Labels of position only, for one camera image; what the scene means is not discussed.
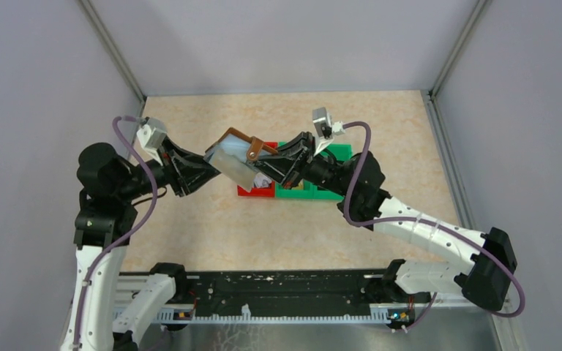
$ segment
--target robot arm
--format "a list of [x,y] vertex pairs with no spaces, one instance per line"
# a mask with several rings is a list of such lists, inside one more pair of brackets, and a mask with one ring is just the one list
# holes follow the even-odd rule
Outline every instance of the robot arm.
[[[286,188],[305,179],[342,195],[345,199],[337,207],[344,212],[349,201],[348,213],[352,219],[349,222],[370,223],[362,226],[393,235],[446,261],[403,261],[399,267],[389,266],[392,272],[388,279],[392,279],[392,282],[386,283],[391,285],[391,293],[397,295],[400,301],[415,293],[445,292],[464,295],[470,302],[489,311],[502,309],[511,280],[484,252],[470,246],[469,241],[492,254],[509,272],[514,273],[517,261],[504,231],[493,228],[489,233],[482,233],[461,228],[404,204],[381,189],[385,176],[369,151],[351,199],[348,199],[348,188],[357,171],[361,154],[354,155],[346,162],[338,162],[320,154],[322,148],[318,146],[330,143],[334,135],[344,131],[339,124],[331,122],[323,108],[314,110],[313,123],[318,131],[317,138],[309,132],[302,132],[291,142],[277,148],[276,154],[260,156],[250,164]],[[451,232],[462,236],[462,239],[452,236]]]
[[[262,140],[247,137],[235,129],[230,129],[228,133],[248,143],[249,147],[241,159],[244,160],[243,166],[253,174],[263,173],[286,188],[294,187],[304,179],[346,196],[361,154],[338,162],[321,153],[335,135],[343,134],[343,124],[333,124],[324,108],[314,110],[313,122],[317,136],[302,132],[276,150],[264,146]],[[218,167],[213,167],[207,156],[194,154],[174,144],[167,137],[165,126],[158,120],[146,119],[138,130],[138,139],[153,158],[146,165],[151,169],[157,186],[170,186],[179,197],[195,192],[220,174]],[[86,280],[86,274],[97,255],[132,228],[137,211],[131,202],[149,194],[151,182],[141,165],[132,166],[107,143],[86,148],[79,157],[79,164],[77,177],[83,184],[83,190],[80,193],[80,212],[75,221],[78,274],[73,313],[61,349],[136,350],[143,332],[163,304],[169,300],[193,303],[187,291],[192,285],[187,281],[183,266],[157,265],[150,272],[146,285],[111,327],[119,269],[129,241],[124,241],[105,255],[91,272],[89,280]],[[353,221],[372,221],[372,224],[362,227],[401,238],[439,255],[446,262],[395,260],[382,274],[361,275],[359,280],[361,284],[365,283],[361,292],[373,293],[372,296],[384,294],[386,300],[393,302],[407,302],[409,297],[422,292],[461,293],[477,306],[490,311],[500,310],[511,280],[468,242],[497,257],[513,273],[517,263],[508,235],[496,228],[489,233],[467,230],[423,214],[381,189],[384,180],[380,165],[368,151],[351,198],[346,197],[337,207],[343,212],[346,202],[349,202],[348,213]],[[464,240],[450,236],[448,231],[452,230],[462,235]],[[310,276],[317,279],[318,272],[312,272]],[[78,306],[76,301],[83,286],[86,287],[87,299],[84,306]],[[75,344],[77,324],[80,333]]]

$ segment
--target metal frame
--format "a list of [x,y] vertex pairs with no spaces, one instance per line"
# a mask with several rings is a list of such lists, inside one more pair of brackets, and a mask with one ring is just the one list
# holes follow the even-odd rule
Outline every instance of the metal frame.
[[[356,271],[379,271],[379,270],[330,270],[329,272],[332,274],[346,272],[349,273],[356,273]],[[253,274],[254,278],[255,275],[258,273],[275,273],[273,271],[260,271],[260,272],[240,272],[240,271],[233,271],[233,272],[224,272],[224,274],[229,277],[230,275],[240,274],[240,273],[248,273]],[[301,273],[304,272],[306,275],[310,275],[311,273],[316,274],[326,274],[325,271],[294,271],[294,273]],[[224,276],[220,272],[191,272],[187,279],[190,279],[194,282],[199,282],[201,276],[200,274],[220,274],[221,280],[225,280]],[[128,272],[124,275],[120,275],[117,283],[116,288],[116,299],[115,299],[115,307],[113,309],[113,316],[118,317],[121,313],[124,312],[126,306],[132,306],[133,301],[139,297],[138,292],[141,290],[146,289],[149,280],[153,276],[150,276],[147,272]],[[278,288],[278,286],[270,286],[268,288],[268,280],[262,280],[261,284],[269,290],[273,291]],[[208,288],[207,283],[204,283],[203,286],[199,290],[205,290]],[[205,293],[197,294],[202,297],[203,300],[206,301],[207,299],[204,298],[206,295]],[[330,317],[275,317],[275,316],[267,316],[267,317],[253,317],[250,315],[250,310],[248,304],[245,305],[246,308],[243,306],[241,309],[242,315],[236,314],[229,314],[229,315],[222,315],[219,314],[219,307],[220,310],[223,310],[223,307],[231,305],[232,302],[228,300],[227,304],[225,304],[225,296],[222,296],[223,302],[220,306],[218,303],[212,302],[212,306],[216,306],[213,310],[213,313],[209,316],[197,316],[195,313],[194,317],[184,320],[177,320],[174,316],[177,312],[190,312],[193,309],[193,304],[190,302],[181,302],[175,303],[169,300],[167,303],[162,306],[160,309],[155,309],[158,312],[155,314],[154,323],[157,324],[225,324],[228,322],[232,322],[234,324],[377,324],[377,325],[384,325],[389,324],[391,321],[386,314],[389,309],[406,309],[406,303],[396,303],[396,302],[388,302],[388,303],[367,303],[369,306],[368,312],[371,314],[347,314],[344,317],[339,316],[330,316]],[[429,296],[424,296],[423,302],[416,303],[418,307],[425,307],[427,305],[427,300]],[[345,303],[341,303],[338,307],[333,307],[336,310],[340,310],[345,307]],[[354,310],[353,307],[348,307],[349,311]],[[466,300],[460,294],[457,293],[439,293],[438,297],[435,299],[433,304],[433,308],[435,309],[465,309],[468,311],[479,311],[479,308]]]
[[98,15],[96,8],[91,3],[91,0],[76,0],[76,2],[80,6],[81,11],[85,14],[85,17],[87,17],[89,25],[93,28],[98,40],[102,43],[102,46],[110,56],[110,59],[113,60],[115,68],[117,68],[121,77],[124,78],[124,82],[126,82],[137,99],[139,99],[141,103],[145,103],[147,97],[143,94],[135,75],[132,73],[130,66],[128,66],[128,63],[117,48],[117,45],[106,29],[106,26]]
[[[81,10],[89,20],[89,23],[94,29],[94,32],[96,33],[98,39],[107,50],[107,53],[111,57],[120,75],[124,78],[124,82],[130,87],[133,94],[141,102],[141,109],[138,116],[142,116],[147,96],[143,93],[126,60],[113,41],[109,31],[106,29],[104,23],[102,22],[102,19],[95,10],[94,5],[91,3],[91,0],[77,0],[77,3],[80,5]],[[427,117],[430,120],[430,126],[432,127],[432,133],[434,134],[438,153],[441,156],[443,169],[450,192],[452,194],[452,199],[454,201],[454,207],[458,219],[463,227],[471,229],[476,228],[476,223],[473,219],[473,214],[468,202],[468,196],[465,192],[462,176],[460,175],[460,171],[455,161],[454,153],[449,141],[449,135],[446,129],[446,124],[442,119],[441,110],[438,107],[438,95],[442,91],[442,88],[446,84],[446,81],[453,72],[456,63],[458,62],[464,49],[470,42],[479,21],[482,19],[491,3],[492,0],[477,1],[475,7],[473,8],[473,11],[471,12],[471,15],[469,16],[469,19],[467,20],[464,28],[460,32],[457,41],[455,42],[451,53],[449,54],[445,64],[443,65],[443,68],[438,74],[434,86],[429,91],[421,91],[421,96],[425,104]],[[506,305],[506,309],[509,309],[511,311],[511,304],[508,303]],[[498,341],[501,344],[502,350],[528,350],[520,321],[517,318],[503,319],[494,317],[493,322],[495,332],[497,334]]]
[[430,89],[430,95],[432,96],[432,98],[435,99],[438,96],[438,93],[441,92],[441,89],[447,81],[447,78],[449,78],[450,74],[453,72],[457,60],[462,55],[464,48],[466,48],[466,45],[471,39],[471,36],[475,32],[477,24],[482,19],[491,3],[492,0],[478,0],[475,4],[471,15],[466,21],[464,28],[460,32],[460,36],[457,38],[451,53],[449,53],[449,56],[447,57],[447,61],[445,61],[445,65],[441,69],[441,72],[438,73],[438,77],[434,82],[434,86],[432,87],[432,89]]

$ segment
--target beige floor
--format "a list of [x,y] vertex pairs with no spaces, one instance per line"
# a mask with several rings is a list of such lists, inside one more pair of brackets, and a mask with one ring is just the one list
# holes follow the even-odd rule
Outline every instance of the beige floor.
[[[418,91],[150,97],[144,116],[162,119],[171,140],[203,153],[228,127],[270,141],[313,132],[311,111],[321,106],[335,121],[371,125],[371,151],[387,177],[385,189],[457,222]],[[363,139],[362,130],[350,129],[337,143],[358,151]],[[181,263],[189,271],[371,268],[395,258],[436,259],[382,233],[350,227],[335,202],[238,197],[221,175],[188,197],[170,192],[160,199],[133,237],[123,270],[147,271],[156,262]]]

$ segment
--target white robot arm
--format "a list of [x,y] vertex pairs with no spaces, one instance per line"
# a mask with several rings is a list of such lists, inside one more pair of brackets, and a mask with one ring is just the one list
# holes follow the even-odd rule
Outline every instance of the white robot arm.
[[[241,313],[240,317],[232,317],[230,321],[269,321],[254,320],[258,317],[249,308],[250,304],[260,303],[262,296],[279,296],[283,303],[293,301],[292,306],[301,306],[299,312],[288,311],[279,301],[258,307],[258,313],[264,310],[269,315],[280,314],[285,316],[282,319],[285,322],[322,322],[322,316],[343,316],[325,319],[329,322],[373,322],[385,316],[382,321],[389,327],[405,327],[413,320],[404,324],[397,317],[374,310],[373,304],[404,303],[413,298],[419,303],[421,299],[424,303],[430,299],[433,302],[430,293],[444,292],[463,295],[477,306],[499,311],[510,282],[519,288],[512,276],[517,262],[508,235],[496,228],[489,233],[461,228],[402,203],[381,189],[385,177],[367,147],[345,162],[321,153],[335,135],[343,134],[344,128],[355,124],[333,124],[324,108],[314,110],[312,119],[316,137],[302,132],[277,149],[230,129],[223,137],[232,134],[245,147],[227,172],[209,162],[210,150],[218,150],[223,138],[207,155],[201,156],[179,148],[167,137],[164,124],[153,118],[130,119],[140,123],[139,142],[152,157],[148,162],[138,157],[137,167],[118,156],[107,143],[86,148],[79,157],[77,171],[83,184],[75,223],[78,274],[70,325],[61,350],[137,350],[143,333],[169,301],[192,307],[192,311],[187,309],[174,320],[181,324],[213,322],[215,316],[232,317],[235,313]],[[244,170],[253,175],[262,173],[284,187],[296,186],[305,179],[344,195],[337,207],[349,223],[393,235],[442,257],[444,262],[395,260],[388,268],[375,270],[190,272],[188,275],[184,266],[159,263],[146,274],[144,285],[136,288],[138,294],[116,317],[113,309],[119,269],[129,243],[123,237],[131,232],[137,214],[133,200],[151,193],[152,189],[167,186],[175,195],[183,197],[221,172],[229,176]],[[268,284],[275,279],[289,284]],[[259,281],[266,285],[262,285],[261,291],[254,290],[253,284],[260,284]],[[287,290],[288,285],[292,286],[291,291]],[[83,304],[79,304],[81,293]],[[322,301],[322,296],[329,300]],[[521,302],[519,312],[524,307],[523,298]],[[296,316],[287,319],[286,314]]]

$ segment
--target white bracket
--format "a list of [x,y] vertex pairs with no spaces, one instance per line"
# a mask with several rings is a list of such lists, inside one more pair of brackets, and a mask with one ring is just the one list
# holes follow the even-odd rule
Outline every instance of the white bracket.
[[160,164],[162,164],[162,160],[158,154],[158,148],[166,136],[167,127],[155,118],[147,118],[146,123],[137,131],[137,139],[141,148]]
[[395,284],[407,294],[424,291],[462,295],[462,288],[454,281],[460,274],[448,262],[406,261],[397,271]]
[[151,322],[175,293],[176,281],[167,274],[149,276],[132,303],[113,321],[113,332],[132,331],[132,340],[139,345]]
[[331,114],[326,111],[326,107],[316,108],[312,112],[313,126],[317,135],[315,139],[314,155],[322,152],[326,147],[333,143],[335,135],[345,134],[343,122],[333,124]]

